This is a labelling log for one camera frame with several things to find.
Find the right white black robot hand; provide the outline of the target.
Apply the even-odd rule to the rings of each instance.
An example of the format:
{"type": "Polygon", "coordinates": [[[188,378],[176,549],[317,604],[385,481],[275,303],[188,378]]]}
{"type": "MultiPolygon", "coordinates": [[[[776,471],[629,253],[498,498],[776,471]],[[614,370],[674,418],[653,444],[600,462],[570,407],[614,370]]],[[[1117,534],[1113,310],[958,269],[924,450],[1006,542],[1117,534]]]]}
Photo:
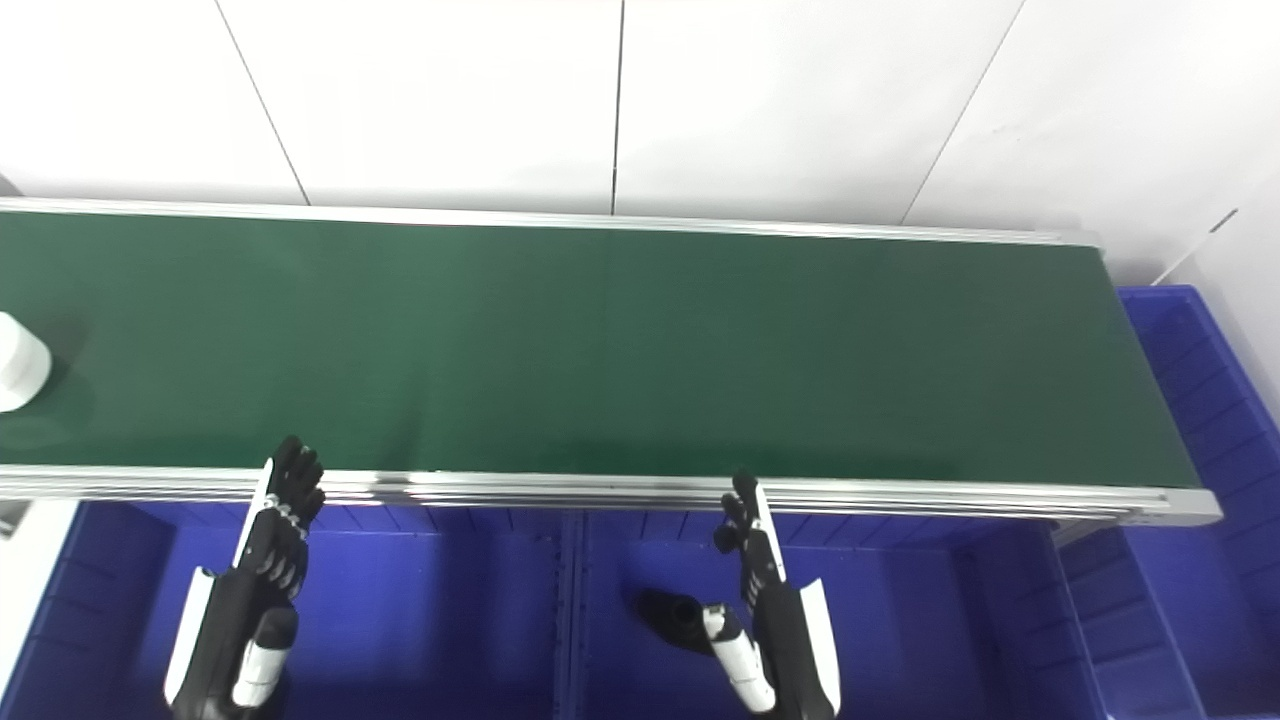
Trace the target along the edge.
{"type": "Polygon", "coordinates": [[[714,533],[722,553],[736,553],[744,624],[726,603],[701,609],[713,656],[758,719],[835,719],[841,710],[838,653],[822,580],[788,580],[764,487],[737,473],[721,500],[726,521],[714,533]]]}

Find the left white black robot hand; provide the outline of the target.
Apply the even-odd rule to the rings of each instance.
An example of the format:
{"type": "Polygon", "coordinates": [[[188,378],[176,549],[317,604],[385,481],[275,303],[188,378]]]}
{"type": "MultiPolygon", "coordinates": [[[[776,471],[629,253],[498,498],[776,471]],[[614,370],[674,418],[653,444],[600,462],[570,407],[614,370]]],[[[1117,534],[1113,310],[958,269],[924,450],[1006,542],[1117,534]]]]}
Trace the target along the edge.
{"type": "Polygon", "coordinates": [[[193,570],[163,684],[174,719],[283,717],[323,473],[315,450],[285,437],[262,466],[229,568],[193,570]]]}

